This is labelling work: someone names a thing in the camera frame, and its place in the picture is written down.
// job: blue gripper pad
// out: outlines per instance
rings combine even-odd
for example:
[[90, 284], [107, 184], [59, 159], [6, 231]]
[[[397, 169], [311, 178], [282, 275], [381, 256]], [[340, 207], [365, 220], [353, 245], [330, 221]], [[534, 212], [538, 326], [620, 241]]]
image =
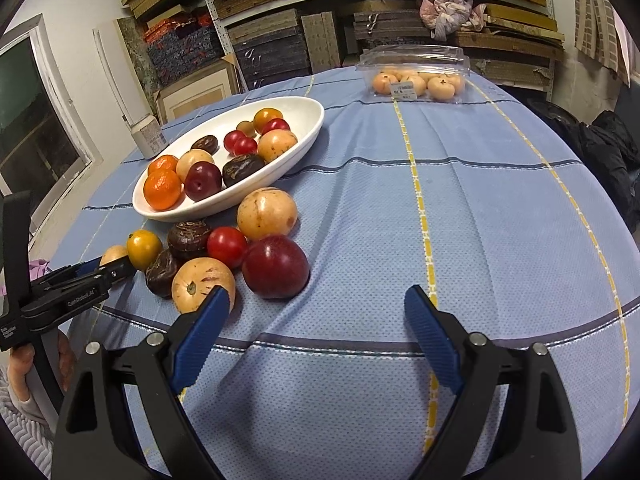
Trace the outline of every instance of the blue gripper pad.
[[193, 386], [216, 339], [220, 336], [229, 315], [229, 296], [226, 290], [219, 286], [210, 292], [197, 310], [197, 314], [196, 320], [175, 352], [174, 374], [169, 378], [169, 384], [176, 395], [184, 388]]
[[438, 322], [435, 307], [426, 298], [419, 286], [412, 286], [404, 295], [404, 314], [436, 377], [457, 395], [464, 384], [460, 356]]
[[76, 270], [76, 276], [84, 276], [91, 272], [94, 272], [95, 269], [100, 267], [100, 258], [95, 258], [94, 260], [90, 260], [88, 262], [84, 262], [78, 270]]

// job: picture frame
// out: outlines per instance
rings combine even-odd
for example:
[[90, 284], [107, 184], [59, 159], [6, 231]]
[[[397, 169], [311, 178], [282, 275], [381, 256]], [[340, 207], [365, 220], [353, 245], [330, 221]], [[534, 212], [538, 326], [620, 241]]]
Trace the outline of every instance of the picture frame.
[[236, 69], [220, 59], [156, 92], [160, 124], [240, 93]]

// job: white sweater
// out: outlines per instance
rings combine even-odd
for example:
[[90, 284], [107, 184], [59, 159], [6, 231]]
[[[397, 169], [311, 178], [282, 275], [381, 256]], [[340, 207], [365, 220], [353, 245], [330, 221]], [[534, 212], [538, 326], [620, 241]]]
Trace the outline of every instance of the white sweater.
[[0, 415], [31, 461], [50, 478], [53, 435], [34, 400], [18, 400], [8, 384], [6, 370], [1, 367]]

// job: table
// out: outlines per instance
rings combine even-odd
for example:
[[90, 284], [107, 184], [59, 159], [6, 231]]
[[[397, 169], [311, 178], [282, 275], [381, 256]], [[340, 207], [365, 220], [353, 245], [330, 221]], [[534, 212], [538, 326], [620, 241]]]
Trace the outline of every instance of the table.
[[[170, 140], [244, 102], [319, 100], [315, 145], [277, 187], [296, 200], [294, 240], [312, 267], [289, 302], [239, 299], [184, 407], [229, 480], [408, 478], [452, 405], [404, 322], [402, 298], [429, 290], [463, 326], [504, 346], [549, 346], [572, 403], [586, 475], [640, 394], [640, 254], [596, 179], [559, 137], [473, 74], [470, 104], [370, 95], [353, 68], [233, 96], [168, 124]], [[98, 189], [52, 267], [99, 256], [144, 226], [130, 204], [147, 162], [132, 153]], [[235, 211], [210, 218], [234, 224]], [[143, 275], [101, 313], [74, 321], [76, 349], [166, 330], [177, 312]], [[484, 463], [496, 393], [470, 470]], [[163, 468], [129, 391], [149, 462]]]

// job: fingers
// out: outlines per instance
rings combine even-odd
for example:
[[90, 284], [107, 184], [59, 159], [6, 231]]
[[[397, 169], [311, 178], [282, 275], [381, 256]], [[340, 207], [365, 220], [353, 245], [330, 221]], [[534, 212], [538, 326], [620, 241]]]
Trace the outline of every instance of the fingers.
[[11, 350], [9, 355], [9, 367], [7, 369], [7, 379], [18, 399], [26, 402], [31, 397], [25, 375], [33, 366], [33, 356], [35, 350], [33, 345], [28, 344]]
[[76, 368], [76, 356], [74, 355], [69, 339], [58, 331], [58, 351], [60, 353], [60, 375], [62, 376], [62, 389], [66, 392], [71, 382], [71, 377]]

